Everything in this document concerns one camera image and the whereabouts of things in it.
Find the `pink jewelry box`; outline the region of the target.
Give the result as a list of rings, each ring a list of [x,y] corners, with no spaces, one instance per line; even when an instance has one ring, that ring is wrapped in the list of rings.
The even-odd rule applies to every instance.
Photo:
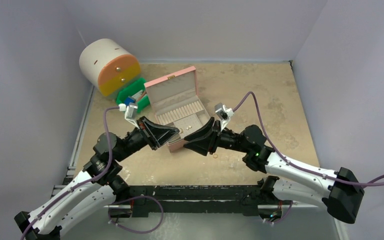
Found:
[[[144,84],[157,123],[179,129],[179,134],[167,142],[171,153],[181,149],[184,138],[210,119],[198,96],[197,82],[197,70],[190,66]]]

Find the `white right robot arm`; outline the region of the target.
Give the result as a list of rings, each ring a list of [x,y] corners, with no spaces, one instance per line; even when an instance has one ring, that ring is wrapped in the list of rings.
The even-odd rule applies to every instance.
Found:
[[[255,124],[242,132],[221,128],[220,120],[211,117],[197,131],[187,135],[184,147],[206,156],[218,148],[245,153],[245,165],[255,172],[268,174],[260,196],[268,204],[291,200],[318,206],[347,224],[354,224],[365,191],[348,168],[330,170],[295,159],[282,159],[274,148],[267,146],[266,137]]]

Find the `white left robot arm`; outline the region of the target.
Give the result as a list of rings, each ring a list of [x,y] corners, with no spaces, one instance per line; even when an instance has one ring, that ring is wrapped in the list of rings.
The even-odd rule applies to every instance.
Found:
[[[134,129],[120,138],[105,133],[93,147],[94,155],[83,170],[48,202],[31,212],[21,211],[14,220],[22,231],[23,240],[58,240],[63,229],[60,223],[64,217],[74,219],[69,212],[81,202],[92,199],[99,207],[115,202],[126,203],[130,197],[130,186],[119,176],[122,167],[119,162],[142,148],[149,146],[157,150],[166,144],[180,130],[174,126],[156,124],[145,116],[134,121]]]

